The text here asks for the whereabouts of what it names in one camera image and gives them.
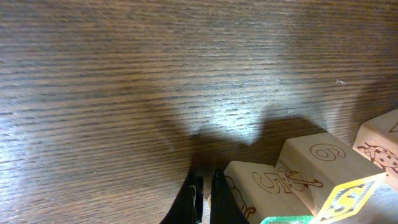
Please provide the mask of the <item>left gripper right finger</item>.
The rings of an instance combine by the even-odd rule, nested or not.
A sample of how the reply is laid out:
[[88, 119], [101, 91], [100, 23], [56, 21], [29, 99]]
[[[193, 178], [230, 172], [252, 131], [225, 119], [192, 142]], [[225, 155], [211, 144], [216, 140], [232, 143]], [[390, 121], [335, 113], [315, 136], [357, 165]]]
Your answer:
[[217, 169], [211, 182], [211, 224], [248, 224], [249, 222], [239, 209], [226, 177]]

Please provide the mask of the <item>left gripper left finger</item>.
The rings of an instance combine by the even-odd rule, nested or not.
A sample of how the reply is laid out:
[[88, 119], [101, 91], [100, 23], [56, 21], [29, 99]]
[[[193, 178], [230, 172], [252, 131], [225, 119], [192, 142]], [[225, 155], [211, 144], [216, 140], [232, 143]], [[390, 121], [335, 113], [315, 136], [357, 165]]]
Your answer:
[[198, 224], [203, 216], [203, 177], [189, 171], [160, 224]]

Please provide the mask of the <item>green R letter block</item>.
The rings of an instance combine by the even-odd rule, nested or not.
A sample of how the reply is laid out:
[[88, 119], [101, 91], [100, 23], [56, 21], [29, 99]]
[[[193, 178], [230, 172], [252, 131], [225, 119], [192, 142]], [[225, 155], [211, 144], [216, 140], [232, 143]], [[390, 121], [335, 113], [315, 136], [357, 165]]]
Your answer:
[[281, 168], [231, 161], [222, 170], [233, 197], [249, 223], [310, 223], [313, 214], [297, 194], [323, 187], [318, 180], [305, 180], [285, 164]]

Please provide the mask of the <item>yellow S letter block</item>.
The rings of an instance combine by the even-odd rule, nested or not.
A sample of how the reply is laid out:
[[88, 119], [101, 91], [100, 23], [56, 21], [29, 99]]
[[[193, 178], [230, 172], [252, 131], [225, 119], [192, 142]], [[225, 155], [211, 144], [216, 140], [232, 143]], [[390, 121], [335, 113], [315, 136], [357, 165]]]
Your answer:
[[386, 176], [330, 133], [287, 139], [275, 168], [311, 211], [313, 223], [333, 223], [357, 214]]

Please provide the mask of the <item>blue S letter block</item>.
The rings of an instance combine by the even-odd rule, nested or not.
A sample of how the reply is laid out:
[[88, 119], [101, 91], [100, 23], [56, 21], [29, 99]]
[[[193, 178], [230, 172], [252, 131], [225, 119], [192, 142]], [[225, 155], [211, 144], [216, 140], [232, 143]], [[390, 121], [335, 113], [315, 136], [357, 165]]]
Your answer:
[[397, 191], [397, 110], [364, 122], [353, 149], [387, 172], [385, 183]]

